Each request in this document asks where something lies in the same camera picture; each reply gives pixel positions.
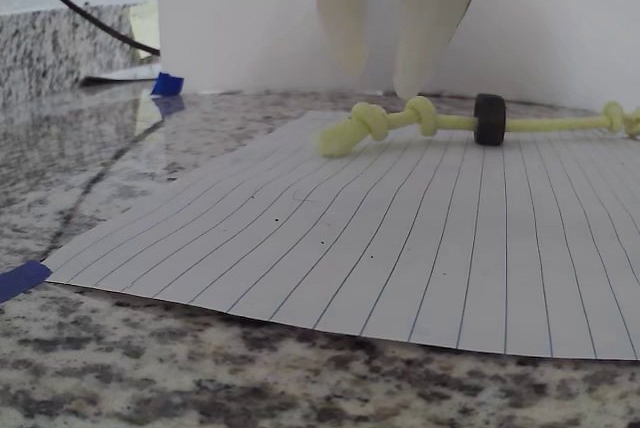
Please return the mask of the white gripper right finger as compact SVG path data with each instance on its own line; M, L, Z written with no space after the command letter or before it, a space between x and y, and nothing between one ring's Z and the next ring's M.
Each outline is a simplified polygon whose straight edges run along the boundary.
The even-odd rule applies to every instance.
M434 75L471 0L402 0L394 89L416 96Z

